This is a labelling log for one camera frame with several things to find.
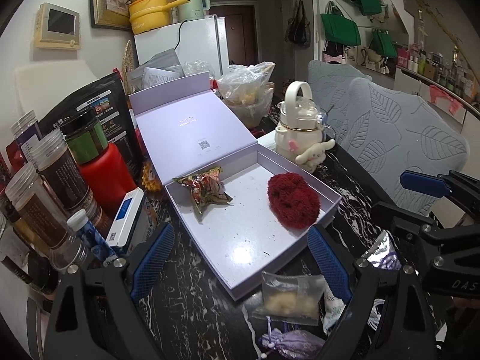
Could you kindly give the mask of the colourful foil snack bag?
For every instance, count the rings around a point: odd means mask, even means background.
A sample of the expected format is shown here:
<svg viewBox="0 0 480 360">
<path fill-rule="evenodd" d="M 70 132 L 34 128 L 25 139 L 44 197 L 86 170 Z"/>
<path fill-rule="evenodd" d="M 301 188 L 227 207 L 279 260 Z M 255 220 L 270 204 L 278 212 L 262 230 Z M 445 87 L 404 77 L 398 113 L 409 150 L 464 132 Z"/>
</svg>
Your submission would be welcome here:
<svg viewBox="0 0 480 360">
<path fill-rule="evenodd" d="M 222 168 L 214 166 L 183 177 L 175 178 L 174 181 L 190 191 L 193 208 L 200 218 L 212 203 L 228 205 L 233 198 L 224 189 L 220 174 Z"/>
</svg>

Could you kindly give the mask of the translucent snack pouch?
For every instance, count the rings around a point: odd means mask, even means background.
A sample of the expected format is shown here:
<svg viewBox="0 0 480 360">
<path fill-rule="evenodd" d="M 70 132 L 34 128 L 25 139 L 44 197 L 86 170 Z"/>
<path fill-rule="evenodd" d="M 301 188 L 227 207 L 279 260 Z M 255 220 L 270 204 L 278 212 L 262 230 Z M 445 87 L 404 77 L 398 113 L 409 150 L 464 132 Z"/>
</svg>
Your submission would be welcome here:
<svg viewBox="0 0 480 360">
<path fill-rule="evenodd" d="M 253 317 L 317 326 L 320 299 L 326 291 L 323 275 L 277 275 L 262 273 L 262 303 Z"/>
</svg>

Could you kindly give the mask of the white blue medicine box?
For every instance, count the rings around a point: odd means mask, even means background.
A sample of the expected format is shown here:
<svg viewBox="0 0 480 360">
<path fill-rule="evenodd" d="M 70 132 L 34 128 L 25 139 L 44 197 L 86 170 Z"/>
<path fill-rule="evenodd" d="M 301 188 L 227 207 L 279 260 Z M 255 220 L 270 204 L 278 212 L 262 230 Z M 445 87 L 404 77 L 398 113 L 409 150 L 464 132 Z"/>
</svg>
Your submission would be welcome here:
<svg viewBox="0 0 480 360">
<path fill-rule="evenodd" d="M 106 242 L 118 255 L 129 255 L 151 235 L 152 221 L 144 191 L 134 189 L 124 195 Z"/>
</svg>

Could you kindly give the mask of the red fuzzy soft item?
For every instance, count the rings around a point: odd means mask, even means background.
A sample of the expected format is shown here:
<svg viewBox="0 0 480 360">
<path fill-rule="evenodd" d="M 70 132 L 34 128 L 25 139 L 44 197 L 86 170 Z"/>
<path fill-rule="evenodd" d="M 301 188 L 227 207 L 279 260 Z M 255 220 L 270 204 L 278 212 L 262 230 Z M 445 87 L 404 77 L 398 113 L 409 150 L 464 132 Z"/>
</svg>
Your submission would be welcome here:
<svg viewBox="0 0 480 360">
<path fill-rule="evenodd" d="M 320 198 L 301 175 L 277 174 L 268 181 L 268 202 L 278 221 L 290 230 L 303 231 L 317 222 Z"/>
</svg>

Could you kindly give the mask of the clear plastic food bag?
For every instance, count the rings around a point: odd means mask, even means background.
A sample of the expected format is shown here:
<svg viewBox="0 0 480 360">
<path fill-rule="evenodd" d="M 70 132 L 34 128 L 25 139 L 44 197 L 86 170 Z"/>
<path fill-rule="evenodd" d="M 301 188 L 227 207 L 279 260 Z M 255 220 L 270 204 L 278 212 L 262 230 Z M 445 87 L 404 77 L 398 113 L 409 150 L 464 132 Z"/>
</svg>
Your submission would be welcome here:
<svg viewBox="0 0 480 360">
<path fill-rule="evenodd" d="M 247 128 L 257 127 L 272 105 L 275 84 L 270 81 L 276 63 L 230 65 L 216 82 L 220 95 Z"/>
</svg>

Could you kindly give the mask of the grey leaf-pattern cushion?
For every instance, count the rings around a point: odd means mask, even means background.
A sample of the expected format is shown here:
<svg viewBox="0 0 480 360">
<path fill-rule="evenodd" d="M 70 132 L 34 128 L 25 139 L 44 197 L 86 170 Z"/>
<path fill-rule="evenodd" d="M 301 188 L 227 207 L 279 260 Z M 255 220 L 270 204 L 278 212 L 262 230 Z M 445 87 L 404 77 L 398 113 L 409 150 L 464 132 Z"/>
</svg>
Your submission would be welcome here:
<svg viewBox="0 0 480 360">
<path fill-rule="evenodd" d="M 401 174 L 460 171 L 468 141 L 421 97 L 384 88 L 350 65 L 312 60 L 307 82 L 336 143 L 399 207 L 428 215 L 436 198 L 403 188 Z"/>
</svg>

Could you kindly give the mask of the blue tablet tube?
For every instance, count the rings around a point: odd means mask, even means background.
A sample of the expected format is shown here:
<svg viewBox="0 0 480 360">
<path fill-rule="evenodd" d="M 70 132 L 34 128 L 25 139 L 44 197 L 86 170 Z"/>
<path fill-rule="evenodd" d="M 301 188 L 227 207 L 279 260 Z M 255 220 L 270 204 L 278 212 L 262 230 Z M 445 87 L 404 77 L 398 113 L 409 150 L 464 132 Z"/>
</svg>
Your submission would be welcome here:
<svg viewBox="0 0 480 360">
<path fill-rule="evenodd" d="M 79 237 L 98 261 L 105 263 L 114 258 L 115 251 L 90 222 L 85 209 L 80 209 L 67 219 L 67 225 Z"/>
</svg>

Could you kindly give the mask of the green-label dark jar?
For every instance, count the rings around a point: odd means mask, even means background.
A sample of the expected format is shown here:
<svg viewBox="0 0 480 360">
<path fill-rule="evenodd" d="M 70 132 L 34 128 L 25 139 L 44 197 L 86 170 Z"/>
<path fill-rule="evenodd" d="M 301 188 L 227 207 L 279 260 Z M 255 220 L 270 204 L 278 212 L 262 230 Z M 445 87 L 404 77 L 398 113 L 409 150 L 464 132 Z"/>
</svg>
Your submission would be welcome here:
<svg viewBox="0 0 480 360">
<path fill-rule="evenodd" d="M 103 127 L 94 108 L 72 116 L 60 127 L 73 158 L 79 165 L 101 156 L 108 147 Z"/>
</svg>

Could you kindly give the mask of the silver purple snack packet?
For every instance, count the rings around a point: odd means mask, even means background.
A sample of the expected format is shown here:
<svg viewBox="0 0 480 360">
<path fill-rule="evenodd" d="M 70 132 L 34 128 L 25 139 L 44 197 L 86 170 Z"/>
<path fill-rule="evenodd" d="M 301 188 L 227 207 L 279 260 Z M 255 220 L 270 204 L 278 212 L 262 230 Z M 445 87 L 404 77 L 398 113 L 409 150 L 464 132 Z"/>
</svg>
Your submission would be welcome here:
<svg viewBox="0 0 480 360">
<path fill-rule="evenodd" d="M 371 247 L 362 255 L 374 267 L 399 271 L 402 267 L 390 234 L 383 230 Z"/>
</svg>

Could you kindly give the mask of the yellow pot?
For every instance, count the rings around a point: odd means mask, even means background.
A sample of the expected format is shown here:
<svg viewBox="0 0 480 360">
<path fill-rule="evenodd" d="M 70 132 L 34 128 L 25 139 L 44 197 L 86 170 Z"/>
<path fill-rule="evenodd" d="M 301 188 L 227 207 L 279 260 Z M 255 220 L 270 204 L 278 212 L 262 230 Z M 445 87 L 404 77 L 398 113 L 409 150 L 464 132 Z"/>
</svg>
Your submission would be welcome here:
<svg viewBox="0 0 480 360">
<path fill-rule="evenodd" d="M 170 11 L 191 0 L 128 0 L 129 22 L 134 35 L 159 29 L 170 23 Z"/>
</svg>

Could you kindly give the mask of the lavender drawstring sachet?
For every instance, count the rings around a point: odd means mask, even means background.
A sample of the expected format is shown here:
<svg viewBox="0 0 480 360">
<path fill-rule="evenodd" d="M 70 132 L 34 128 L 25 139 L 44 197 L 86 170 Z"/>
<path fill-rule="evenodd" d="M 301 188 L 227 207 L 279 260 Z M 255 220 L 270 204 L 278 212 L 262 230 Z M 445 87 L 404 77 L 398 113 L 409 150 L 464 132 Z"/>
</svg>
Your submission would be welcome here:
<svg viewBox="0 0 480 360">
<path fill-rule="evenodd" d="M 259 343 L 266 349 L 259 359 L 267 359 L 271 353 L 278 353 L 284 359 L 315 359 L 323 349 L 325 340 L 305 330 L 281 331 L 272 328 L 272 320 L 266 317 L 268 332 Z"/>
</svg>

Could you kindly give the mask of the brown door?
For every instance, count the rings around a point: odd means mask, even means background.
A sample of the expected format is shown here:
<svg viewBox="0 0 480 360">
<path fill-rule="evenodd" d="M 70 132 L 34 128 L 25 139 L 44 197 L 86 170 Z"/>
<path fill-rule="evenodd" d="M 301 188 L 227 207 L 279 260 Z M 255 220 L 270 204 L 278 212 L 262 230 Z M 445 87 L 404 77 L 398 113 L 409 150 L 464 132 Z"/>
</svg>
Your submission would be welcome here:
<svg viewBox="0 0 480 360">
<path fill-rule="evenodd" d="M 229 63 L 255 65 L 259 62 L 256 36 L 256 13 L 251 4 L 212 7 L 212 15 L 224 18 Z"/>
</svg>

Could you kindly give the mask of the green tote bag left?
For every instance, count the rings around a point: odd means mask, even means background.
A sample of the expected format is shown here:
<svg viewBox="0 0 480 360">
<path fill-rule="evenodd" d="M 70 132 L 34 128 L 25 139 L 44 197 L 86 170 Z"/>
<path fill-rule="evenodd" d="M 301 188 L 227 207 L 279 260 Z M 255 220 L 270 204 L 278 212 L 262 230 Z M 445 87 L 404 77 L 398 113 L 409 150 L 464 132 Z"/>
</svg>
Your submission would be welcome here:
<svg viewBox="0 0 480 360">
<path fill-rule="evenodd" d="M 349 47 L 356 47 L 361 44 L 360 32 L 354 21 L 334 14 L 321 14 L 320 18 L 327 41 Z"/>
</svg>

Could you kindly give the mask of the lavender open gift box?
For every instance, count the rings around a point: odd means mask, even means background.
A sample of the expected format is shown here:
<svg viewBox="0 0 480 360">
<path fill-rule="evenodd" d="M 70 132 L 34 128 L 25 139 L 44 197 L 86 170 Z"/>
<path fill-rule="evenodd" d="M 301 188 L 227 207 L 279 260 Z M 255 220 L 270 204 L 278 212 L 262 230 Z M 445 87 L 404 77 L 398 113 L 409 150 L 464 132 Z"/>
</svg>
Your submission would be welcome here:
<svg viewBox="0 0 480 360">
<path fill-rule="evenodd" d="M 329 225 L 341 195 L 314 175 L 260 145 L 210 89 L 206 73 L 143 89 L 129 97 L 137 126 L 160 182 L 204 260 L 233 300 L 260 285 L 262 272 L 278 272 L 307 244 L 306 231 L 284 227 L 269 208 L 275 174 L 299 174 L 317 193 L 316 222 Z M 220 167 L 227 205 L 195 212 L 177 179 Z"/>
</svg>

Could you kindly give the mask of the pale green electric kettle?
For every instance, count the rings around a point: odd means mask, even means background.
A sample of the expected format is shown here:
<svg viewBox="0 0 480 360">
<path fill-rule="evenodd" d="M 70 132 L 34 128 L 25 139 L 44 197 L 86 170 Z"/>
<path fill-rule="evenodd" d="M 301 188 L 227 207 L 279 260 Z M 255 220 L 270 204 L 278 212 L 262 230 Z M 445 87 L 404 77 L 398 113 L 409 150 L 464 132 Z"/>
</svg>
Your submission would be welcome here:
<svg viewBox="0 0 480 360">
<path fill-rule="evenodd" d="M 179 21 L 201 20 L 211 8 L 210 0 L 188 0 L 178 7 Z"/>
</svg>

